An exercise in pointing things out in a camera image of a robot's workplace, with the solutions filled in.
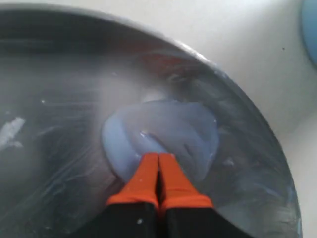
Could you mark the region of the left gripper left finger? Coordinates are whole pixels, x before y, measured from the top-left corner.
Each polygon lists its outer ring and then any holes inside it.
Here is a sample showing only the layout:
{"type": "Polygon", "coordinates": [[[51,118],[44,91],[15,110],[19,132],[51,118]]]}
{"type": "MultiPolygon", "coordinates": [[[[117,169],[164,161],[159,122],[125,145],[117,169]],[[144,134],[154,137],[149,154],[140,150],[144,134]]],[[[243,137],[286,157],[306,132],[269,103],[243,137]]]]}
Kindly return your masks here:
{"type": "Polygon", "coordinates": [[[130,181],[106,202],[100,238],[155,238],[159,202],[156,184],[159,169],[157,153],[148,153],[130,181]]]}

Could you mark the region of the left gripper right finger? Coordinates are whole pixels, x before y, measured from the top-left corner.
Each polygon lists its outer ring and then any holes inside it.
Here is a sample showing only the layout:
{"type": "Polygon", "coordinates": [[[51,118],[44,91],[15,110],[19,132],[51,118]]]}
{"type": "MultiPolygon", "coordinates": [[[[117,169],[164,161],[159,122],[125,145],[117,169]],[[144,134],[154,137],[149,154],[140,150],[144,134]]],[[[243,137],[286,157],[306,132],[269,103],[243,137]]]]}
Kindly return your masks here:
{"type": "Polygon", "coordinates": [[[236,238],[237,229],[218,215],[206,195],[187,179],[176,157],[159,154],[160,213],[169,238],[236,238]]]}

